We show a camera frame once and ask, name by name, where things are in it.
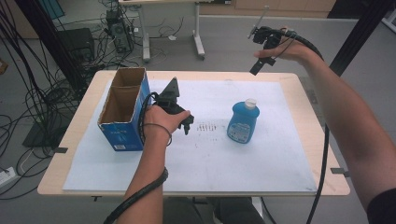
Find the person's black right sleeve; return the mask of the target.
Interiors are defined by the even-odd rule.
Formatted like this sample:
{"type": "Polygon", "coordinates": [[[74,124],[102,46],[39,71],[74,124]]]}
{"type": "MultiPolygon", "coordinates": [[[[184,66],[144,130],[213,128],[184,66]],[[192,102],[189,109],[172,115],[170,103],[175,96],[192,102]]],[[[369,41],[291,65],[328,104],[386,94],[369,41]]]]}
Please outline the person's black right sleeve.
{"type": "Polygon", "coordinates": [[[396,224],[396,189],[375,196],[367,207],[369,224],[396,224]]]}

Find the person's left leg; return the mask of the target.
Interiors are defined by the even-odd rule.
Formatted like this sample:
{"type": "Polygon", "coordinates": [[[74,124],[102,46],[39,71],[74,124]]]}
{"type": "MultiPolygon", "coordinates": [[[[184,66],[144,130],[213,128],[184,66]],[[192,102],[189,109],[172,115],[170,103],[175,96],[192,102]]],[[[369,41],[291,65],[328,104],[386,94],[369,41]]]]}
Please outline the person's left leg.
{"type": "Polygon", "coordinates": [[[163,224],[204,224],[193,202],[185,197],[163,201],[163,224]]]}

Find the white table mat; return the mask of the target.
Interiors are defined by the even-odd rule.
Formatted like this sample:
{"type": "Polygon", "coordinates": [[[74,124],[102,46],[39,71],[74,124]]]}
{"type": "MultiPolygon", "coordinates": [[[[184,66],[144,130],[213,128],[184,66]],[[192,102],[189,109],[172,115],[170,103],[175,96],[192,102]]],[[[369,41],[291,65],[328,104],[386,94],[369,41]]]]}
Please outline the white table mat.
{"type": "MultiPolygon", "coordinates": [[[[166,149],[168,195],[219,193],[311,194],[317,186],[283,89],[277,82],[190,81],[178,83],[178,103],[194,123],[177,130],[166,149]],[[261,113],[251,140],[227,136],[232,107],[253,98],[261,113]]],[[[91,120],[63,188],[124,192],[140,160],[138,151],[116,151],[91,120]]]]}

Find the person's right hand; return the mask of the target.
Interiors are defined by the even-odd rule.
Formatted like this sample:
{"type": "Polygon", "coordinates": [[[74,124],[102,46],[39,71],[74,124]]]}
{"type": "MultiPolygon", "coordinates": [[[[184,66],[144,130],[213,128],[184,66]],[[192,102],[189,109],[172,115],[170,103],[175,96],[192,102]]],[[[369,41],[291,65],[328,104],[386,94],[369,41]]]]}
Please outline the person's right hand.
{"type": "Polygon", "coordinates": [[[304,64],[315,56],[315,53],[299,41],[282,38],[281,43],[277,47],[256,51],[254,56],[256,58],[280,58],[304,64]]]}

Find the grey floor mat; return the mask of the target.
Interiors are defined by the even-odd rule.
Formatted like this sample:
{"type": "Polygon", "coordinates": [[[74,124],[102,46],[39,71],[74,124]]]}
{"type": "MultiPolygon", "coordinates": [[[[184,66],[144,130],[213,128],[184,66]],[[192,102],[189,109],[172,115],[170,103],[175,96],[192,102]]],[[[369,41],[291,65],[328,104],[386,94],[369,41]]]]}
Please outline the grey floor mat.
{"type": "Polygon", "coordinates": [[[308,97],[308,100],[312,105],[316,105],[318,103],[318,99],[315,95],[313,85],[311,81],[307,77],[301,77],[300,81],[302,83],[302,86],[304,88],[305,94],[308,97]]]}

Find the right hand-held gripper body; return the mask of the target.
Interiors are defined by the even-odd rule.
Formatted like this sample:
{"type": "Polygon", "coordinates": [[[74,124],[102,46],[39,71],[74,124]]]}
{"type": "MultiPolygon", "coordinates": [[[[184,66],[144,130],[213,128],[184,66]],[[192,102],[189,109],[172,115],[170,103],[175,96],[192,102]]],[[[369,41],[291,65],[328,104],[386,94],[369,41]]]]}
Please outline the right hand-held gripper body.
{"type": "Polygon", "coordinates": [[[281,44],[283,37],[294,38],[296,33],[287,28],[273,29],[268,26],[261,26],[262,20],[270,9],[268,5],[264,6],[263,12],[260,18],[253,25],[251,31],[247,35],[248,39],[251,39],[254,43],[260,44],[264,49],[273,49],[281,44]]]}

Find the white table leg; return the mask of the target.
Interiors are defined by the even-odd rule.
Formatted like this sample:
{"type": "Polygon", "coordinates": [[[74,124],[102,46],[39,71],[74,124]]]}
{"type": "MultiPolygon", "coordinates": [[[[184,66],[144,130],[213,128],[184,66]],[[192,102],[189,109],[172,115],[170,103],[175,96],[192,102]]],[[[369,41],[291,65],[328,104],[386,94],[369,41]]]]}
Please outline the white table leg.
{"type": "Polygon", "coordinates": [[[259,213],[261,217],[263,217],[262,214],[262,202],[260,197],[252,197],[252,204],[256,211],[259,213]]]}

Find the person's right leg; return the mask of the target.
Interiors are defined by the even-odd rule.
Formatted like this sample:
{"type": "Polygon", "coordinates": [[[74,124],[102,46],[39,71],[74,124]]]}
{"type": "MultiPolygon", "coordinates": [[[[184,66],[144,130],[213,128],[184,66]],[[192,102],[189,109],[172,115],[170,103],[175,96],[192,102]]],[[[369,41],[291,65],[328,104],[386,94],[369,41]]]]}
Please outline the person's right leg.
{"type": "Polygon", "coordinates": [[[265,224],[249,197],[221,197],[213,202],[214,219],[220,224],[265,224]]]}

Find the blue bottle with white cap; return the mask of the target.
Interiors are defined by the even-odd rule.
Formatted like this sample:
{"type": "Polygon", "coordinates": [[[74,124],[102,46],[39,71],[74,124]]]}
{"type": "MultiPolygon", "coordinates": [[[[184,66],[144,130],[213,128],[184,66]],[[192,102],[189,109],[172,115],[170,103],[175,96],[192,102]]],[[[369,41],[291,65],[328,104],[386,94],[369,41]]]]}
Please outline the blue bottle with white cap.
{"type": "Polygon", "coordinates": [[[233,141],[247,144],[255,131],[260,109],[257,101],[252,98],[238,102],[233,106],[233,116],[229,121],[227,135],[233,141]]]}

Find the person's left hand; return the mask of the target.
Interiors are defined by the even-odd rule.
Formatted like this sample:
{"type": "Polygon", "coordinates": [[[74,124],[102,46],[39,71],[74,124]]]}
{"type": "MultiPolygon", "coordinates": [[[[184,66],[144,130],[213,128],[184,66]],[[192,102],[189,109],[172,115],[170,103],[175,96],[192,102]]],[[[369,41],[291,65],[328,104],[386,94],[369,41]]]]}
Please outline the person's left hand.
{"type": "MultiPolygon", "coordinates": [[[[145,123],[157,123],[166,127],[170,133],[173,133],[182,120],[186,119],[191,112],[189,110],[181,113],[170,115],[157,105],[151,105],[145,113],[145,123]]],[[[160,140],[168,142],[168,134],[160,127],[148,126],[144,128],[144,135],[147,140],[160,140]]]]}

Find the person's leg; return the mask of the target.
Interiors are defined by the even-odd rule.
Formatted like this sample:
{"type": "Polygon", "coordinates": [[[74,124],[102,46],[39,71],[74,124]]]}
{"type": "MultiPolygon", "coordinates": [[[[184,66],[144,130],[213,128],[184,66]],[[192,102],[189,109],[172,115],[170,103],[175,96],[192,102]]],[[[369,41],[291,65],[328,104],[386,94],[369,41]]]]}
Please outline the person's leg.
{"type": "Polygon", "coordinates": [[[213,202],[214,219],[220,224],[265,224],[249,197],[221,197],[213,202]]]}
{"type": "Polygon", "coordinates": [[[204,224],[193,202],[185,197],[163,201],[163,224],[204,224]]]}

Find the black floor mat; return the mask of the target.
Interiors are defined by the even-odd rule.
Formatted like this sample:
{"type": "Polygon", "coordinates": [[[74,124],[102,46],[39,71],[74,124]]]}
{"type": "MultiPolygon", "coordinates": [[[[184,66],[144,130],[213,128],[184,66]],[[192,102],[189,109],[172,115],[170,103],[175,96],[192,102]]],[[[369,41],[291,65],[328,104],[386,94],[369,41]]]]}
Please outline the black floor mat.
{"type": "Polygon", "coordinates": [[[22,144],[25,147],[59,146],[73,117],[74,113],[69,110],[50,110],[37,116],[22,144]]]}

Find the blue cardboard box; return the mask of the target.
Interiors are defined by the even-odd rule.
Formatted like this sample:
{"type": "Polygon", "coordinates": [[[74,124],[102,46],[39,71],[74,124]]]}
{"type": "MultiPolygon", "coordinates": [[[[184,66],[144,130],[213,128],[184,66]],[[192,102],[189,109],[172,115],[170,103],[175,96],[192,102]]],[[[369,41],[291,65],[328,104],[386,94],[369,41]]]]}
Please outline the blue cardboard box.
{"type": "Polygon", "coordinates": [[[138,121],[149,94],[149,81],[144,67],[121,68],[116,72],[97,121],[99,129],[114,150],[143,149],[138,121]]]}

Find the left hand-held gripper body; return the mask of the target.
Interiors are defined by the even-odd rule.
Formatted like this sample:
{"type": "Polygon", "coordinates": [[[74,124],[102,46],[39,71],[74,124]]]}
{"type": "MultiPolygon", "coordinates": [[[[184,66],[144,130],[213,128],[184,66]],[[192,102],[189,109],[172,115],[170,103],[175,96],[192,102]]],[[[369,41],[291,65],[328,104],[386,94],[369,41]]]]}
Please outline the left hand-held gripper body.
{"type": "Polygon", "coordinates": [[[178,114],[184,111],[177,103],[179,88],[177,78],[173,77],[164,90],[155,97],[155,105],[162,108],[168,114],[178,114]]]}

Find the wooden cabinet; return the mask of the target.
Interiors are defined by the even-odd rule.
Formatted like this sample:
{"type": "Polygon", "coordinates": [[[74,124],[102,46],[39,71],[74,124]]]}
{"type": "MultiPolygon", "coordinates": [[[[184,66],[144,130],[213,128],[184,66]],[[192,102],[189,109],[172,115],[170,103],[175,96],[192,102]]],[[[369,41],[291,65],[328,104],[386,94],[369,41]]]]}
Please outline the wooden cabinet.
{"type": "Polygon", "coordinates": [[[201,4],[203,15],[266,16],[292,18],[326,18],[336,0],[226,0],[228,4],[201,4]]]}

